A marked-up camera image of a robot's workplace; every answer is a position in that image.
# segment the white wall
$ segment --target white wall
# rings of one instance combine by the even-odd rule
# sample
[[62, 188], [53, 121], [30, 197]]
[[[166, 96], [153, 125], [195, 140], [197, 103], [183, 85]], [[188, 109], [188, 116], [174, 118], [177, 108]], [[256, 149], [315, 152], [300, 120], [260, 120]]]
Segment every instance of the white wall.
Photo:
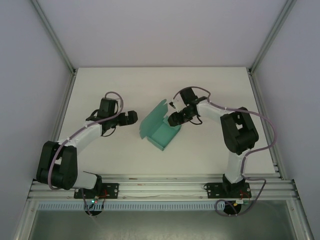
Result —
[[250, 67], [286, 0], [39, 0], [78, 67]]
[[320, 1], [297, 1], [256, 72], [279, 147], [320, 239]]
[[70, 73], [28, 0], [0, 1], [0, 235], [12, 239]]

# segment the white table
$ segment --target white table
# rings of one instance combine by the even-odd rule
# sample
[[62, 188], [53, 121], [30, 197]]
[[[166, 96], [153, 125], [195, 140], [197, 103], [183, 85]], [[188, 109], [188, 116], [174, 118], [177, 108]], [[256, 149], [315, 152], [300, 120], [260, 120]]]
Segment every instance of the white table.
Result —
[[[244, 67], [79, 68], [60, 138], [70, 136], [83, 125], [91, 112], [99, 108], [105, 92], [115, 91], [124, 99], [124, 111], [135, 110], [139, 120], [134, 125], [117, 127], [110, 137], [92, 142], [78, 156], [80, 170], [150, 177], [223, 174], [227, 168], [228, 149], [221, 126], [211, 120], [202, 118], [202, 125], [184, 124], [164, 151], [146, 138], [140, 138], [140, 123], [150, 111], [161, 100], [171, 100], [177, 91], [187, 86], [208, 89], [212, 93], [211, 101], [221, 106], [243, 106], [258, 111]], [[207, 95], [201, 90], [195, 92], [199, 97]], [[260, 119], [255, 116], [252, 119], [259, 133], [255, 147], [266, 146]], [[245, 173], [275, 173], [270, 152], [252, 154]]]

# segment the purple cable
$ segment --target purple cable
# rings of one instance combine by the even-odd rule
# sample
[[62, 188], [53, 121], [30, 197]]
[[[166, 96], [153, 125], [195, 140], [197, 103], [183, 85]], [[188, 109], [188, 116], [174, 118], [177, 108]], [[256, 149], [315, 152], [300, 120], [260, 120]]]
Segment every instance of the purple cable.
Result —
[[219, 214], [220, 216], [223, 216], [223, 217], [237, 217], [237, 216], [241, 216], [243, 214], [246, 214], [247, 212], [249, 212], [252, 207], [256, 204], [258, 198], [260, 197], [266, 183], [267, 183], [267, 180], [265, 178], [256, 178], [256, 177], [246, 177], [244, 176], [244, 170], [245, 170], [245, 163], [246, 163], [246, 160], [248, 158], [248, 156], [250, 154], [253, 154], [253, 153], [256, 153], [256, 152], [259, 152], [259, 151], [263, 151], [263, 150], [266, 150], [266, 149], [270, 149], [272, 148], [275, 144], [276, 144], [276, 141], [277, 141], [277, 138], [278, 138], [278, 135], [277, 135], [277, 132], [276, 132], [276, 129], [275, 129], [275, 126], [274, 124], [265, 116], [257, 113], [257, 112], [254, 112], [254, 111], [248, 111], [248, 110], [243, 110], [243, 109], [237, 109], [237, 108], [230, 108], [230, 107], [223, 107], [223, 106], [219, 106], [213, 102], [210, 102], [210, 96], [211, 96], [211, 92], [208, 91], [207, 89], [204, 89], [202, 87], [199, 87], [199, 86], [189, 86], [189, 87], [185, 87], [183, 89], [181, 89], [180, 91], [178, 91], [173, 99], [175, 99], [177, 97], [177, 95], [182, 91], [182, 90], [185, 90], [185, 89], [188, 89], [188, 88], [194, 88], [194, 89], [200, 89], [200, 90], [203, 90], [205, 91], [206, 93], [208, 93], [208, 97], [207, 97], [207, 101], [209, 102], [210, 105], [214, 106], [215, 108], [217, 109], [220, 109], [220, 110], [224, 110], [224, 111], [231, 111], [231, 112], [239, 112], [239, 113], [245, 113], [245, 114], [253, 114], [253, 115], [256, 115], [258, 116], [259, 118], [265, 120], [266, 122], [268, 122], [272, 128], [272, 131], [273, 131], [273, 141], [270, 145], [268, 146], [265, 146], [265, 147], [261, 147], [261, 148], [258, 148], [258, 149], [255, 149], [255, 150], [251, 150], [251, 151], [248, 151], [244, 156], [243, 156], [243, 159], [242, 159], [242, 162], [241, 162], [241, 169], [240, 169], [240, 173], [241, 173], [241, 176], [245, 179], [245, 180], [248, 180], [248, 181], [263, 181], [263, 184], [262, 184], [262, 187], [259, 191], [259, 193], [257, 194], [257, 196], [255, 197], [255, 199], [252, 201], [252, 203], [250, 204], [250, 206], [243, 212], [241, 213], [238, 213], [238, 214], [235, 214], [235, 215], [226, 215], [226, 214], [223, 214], [223, 213], [220, 213], [217, 209], [218, 209], [218, 203], [220, 202], [225, 202], [227, 203], [229, 206], [232, 207], [232, 209], [234, 210], [235, 213], [237, 213], [235, 207], [233, 206], [233, 204], [230, 202], [230, 201], [226, 201], [226, 200], [223, 200], [223, 199], [219, 199], [216, 201], [215, 205], [214, 205], [214, 208], [215, 208], [215, 211], [217, 214]]
[[52, 186], [52, 183], [51, 183], [51, 176], [52, 176], [52, 171], [54, 169], [54, 166], [55, 166], [55, 162], [58, 158], [58, 155], [59, 153], [61, 152], [62, 148], [70, 141], [72, 140], [75, 136], [77, 136], [79, 133], [81, 133], [83, 130], [87, 129], [88, 127], [91, 127], [92, 125], [95, 125], [95, 124], [100, 124], [100, 123], [103, 123], [105, 121], [108, 121], [108, 120], [111, 120], [111, 119], [114, 119], [116, 118], [117, 116], [119, 116], [119, 114], [122, 112], [122, 110], [124, 109], [124, 100], [123, 98], [115, 91], [108, 91], [104, 97], [106, 98], [108, 94], [115, 94], [117, 95], [119, 98], [120, 98], [120, 109], [119, 111], [111, 116], [111, 117], [107, 117], [107, 118], [104, 118], [104, 119], [101, 119], [101, 120], [98, 120], [98, 121], [94, 121], [94, 122], [91, 122], [89, 123], [87, 126], [83, 126], [82, 128], [80, 128], [78, 131], [76, 131], [74, 134], [72, 134], [67, 140], [65, 140], [60, 146], [59, 148], [57, 149], [57, 151], [55, 152], [54, 156], [53, 156], [53, 159], [52, 159], [52, 162], [51, 162], [51, 165], [50, 165], [50, 168], [49, 168], [49, 173], [48, 173], [48, 185], [49, 185], [49, 188], [52, 189], [52, 190], [59, 190], [60, 188], [58, 187], [53, 187]]

